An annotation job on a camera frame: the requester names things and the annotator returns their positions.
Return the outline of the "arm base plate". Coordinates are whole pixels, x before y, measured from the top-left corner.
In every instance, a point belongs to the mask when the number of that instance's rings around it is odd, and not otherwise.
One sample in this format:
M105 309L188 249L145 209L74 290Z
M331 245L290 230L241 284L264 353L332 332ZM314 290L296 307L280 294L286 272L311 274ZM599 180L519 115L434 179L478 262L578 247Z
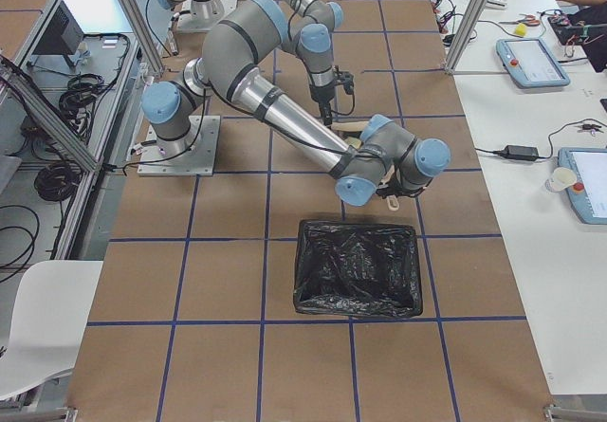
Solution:
M138 175L213 176L221 117L190 115L189 121L189 133L176 141L158 138L153 126L148 126L146 139L155 143L142 149Z
M207 32L232 13L238 0L186 0L177 19L176 30L181 33Z

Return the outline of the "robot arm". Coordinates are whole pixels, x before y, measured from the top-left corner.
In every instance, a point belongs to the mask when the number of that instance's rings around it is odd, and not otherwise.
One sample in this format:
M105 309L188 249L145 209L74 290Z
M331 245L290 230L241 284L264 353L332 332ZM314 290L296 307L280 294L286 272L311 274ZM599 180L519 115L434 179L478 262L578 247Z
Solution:
M187 143L189 115L213 92L326 170L336 180L337 196L352 206L374 194L414 197L449 166L451 150L444 141L418 138L380 114L363 128L359 148L322 125L261 74L258 63L287 40L287 21L274 0L245 0L209 31L201 58L143 93L142 110L158 142Z
M302 62L311 99L329 126L336 114L336 88L341 85L348 95L354 93L351 74L334 64L332 32L342 24L342 9L322 0L283 1L290 16L275 0L244 0L215 20L197 61L202 83L214 87L225 101L237 103L236 87L244 76L279 48Z

